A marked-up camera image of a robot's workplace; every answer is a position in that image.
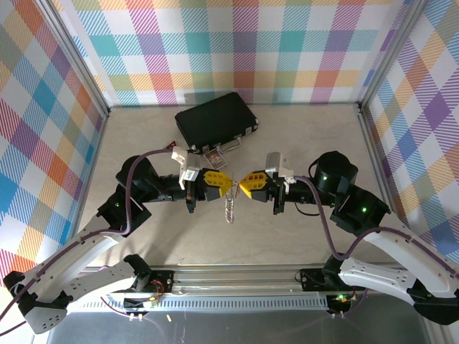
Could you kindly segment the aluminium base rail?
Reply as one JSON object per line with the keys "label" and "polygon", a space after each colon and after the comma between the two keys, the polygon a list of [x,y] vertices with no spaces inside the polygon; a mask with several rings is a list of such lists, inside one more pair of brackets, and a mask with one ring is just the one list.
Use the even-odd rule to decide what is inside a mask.
{"label": "aluminium base rail", "polygon": [[301,269],[322,269],[319,264],[165,265],[153,270],[173,270],[172,291],[164,296],[262,297],[284,295],[335,295],[363,292],[362,287],[341,291],[303,291],[297,280]]}

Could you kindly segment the aluminium table edge rail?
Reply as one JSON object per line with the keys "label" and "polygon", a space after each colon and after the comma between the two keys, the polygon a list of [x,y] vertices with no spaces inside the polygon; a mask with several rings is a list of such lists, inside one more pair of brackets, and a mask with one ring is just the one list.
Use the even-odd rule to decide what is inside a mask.
{"label": "aluminium table edge rail", "polygon": [[82,189],[82,194],[81,194],[82,197],[78,202],[76,213],[75,213],[75,218],[68,231],[65,243],[68,243],[78,233],[79,225],[80,225],[82,215],[84,212],[85,204],[87,202],[88,194],[90,191],[90,186],[91,186],[93,175],[94,175],[96,165],[98,162],[98,157],[100,155],[100,149],[101,149],[101,145],[104,139],[104,135],[105,135],[106,128],[107,128],[107,122],[109,118],[110,118],[110,110],[108,111],[108,113],[104,114],[103,120],[101,122],[100,133],[98,136],[97,145],[95,147],[95,150],[93,151],[93,156],[90,161],[90,168],[87,172],[87,178],[85,179],[85,183],[83,184],[83,189]]}
{"label": "aluminium table edge rail", "polygon": [[[372,192],[386,205],[388,205],[390,214],[386,215],[382,225],[404,230],[406,226],[399,220],[397,210],[395,209],[394,199],[389,190],[389,184],[384,175],[382,162],[379,159],[377,145],[370,131],[369,120],[359,103],[354,105],[356,121],[361,133],[362,145],[364,152],[359,155],[359,176],[357,177],[358,186]],[[369,243],[361,243],[357,248],[357,257],[363,258],[367,262],[383,265],[399,265],[393,257],[380,248],[376,248]]]}

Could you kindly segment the aluminium frame post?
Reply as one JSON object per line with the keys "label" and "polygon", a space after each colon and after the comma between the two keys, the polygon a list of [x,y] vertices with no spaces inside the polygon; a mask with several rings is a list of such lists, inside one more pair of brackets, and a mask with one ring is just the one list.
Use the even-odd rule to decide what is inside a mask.
{"label": "aluminium frame post", "polygon": [[365,81],[361,86],[356,104],[360,110],[369,105],[392,64],[399,56],[408,36],[417,20],[427,6],[429,0],[394,0],[387,21],[375,41],[376,52],[370,57],[372,63],[368,72],[364,74]]}
{"label": "aluminium frame post", "polygon": [[109,117],[110,106],[103,97],[93,75],[90,73],[89,68],[80,54],[72,36],[70,35],[65,23],[56,10],[52,0],[34,0],[46,22],[49,24],[52,33],[61,46],[62,51],[65,53],[70,64],[75,68],[77,76],[81,83],[86,87],[91,100],[95,103],[96,107],[104,115],[105,118]]}

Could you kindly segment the small colourful picture card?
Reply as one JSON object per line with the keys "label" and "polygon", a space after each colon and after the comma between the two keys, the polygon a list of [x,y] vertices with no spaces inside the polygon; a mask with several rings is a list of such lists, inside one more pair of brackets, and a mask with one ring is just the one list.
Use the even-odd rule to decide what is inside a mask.
{"label": "small colourful picture card", "polygon": [[227,161],[224,156],[217,149],[205,153],[204,157],[214,170],[219,170],[227,165]]}

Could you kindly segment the black electronics board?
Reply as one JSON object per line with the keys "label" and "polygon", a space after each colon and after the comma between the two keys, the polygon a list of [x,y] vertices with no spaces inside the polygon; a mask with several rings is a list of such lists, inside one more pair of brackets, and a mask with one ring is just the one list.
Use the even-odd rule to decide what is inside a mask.
{"label": "black electronics board", "polygon": [[357,296],[355,293],[338,293],[335,295],[327,295],[326,300],[329,312],[348,312],[351,309],[352,303],[357,300]]}
{"label": "black electronics board", "polygon": [[129,298],[125,297],[123,299],[124,308],[133,308],[133,309],[153,309],[159,304],[159,298],[150,296],[144,298]]}

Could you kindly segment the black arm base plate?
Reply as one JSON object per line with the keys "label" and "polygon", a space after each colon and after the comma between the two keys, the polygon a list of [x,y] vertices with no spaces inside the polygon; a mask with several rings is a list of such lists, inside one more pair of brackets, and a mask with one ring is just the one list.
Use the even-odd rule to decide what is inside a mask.
{"label": "black arm base plate", "polygon": [[136,292],[170,293],[173,283],[173,270],[151,270],[137,276],[133,283],[133,289]]}
{"label": "black arm base plate", "polygon": [[346,285],[335,272],[326,269],[301,269],[297,272],[297,280],[303,291],[341,291]]}

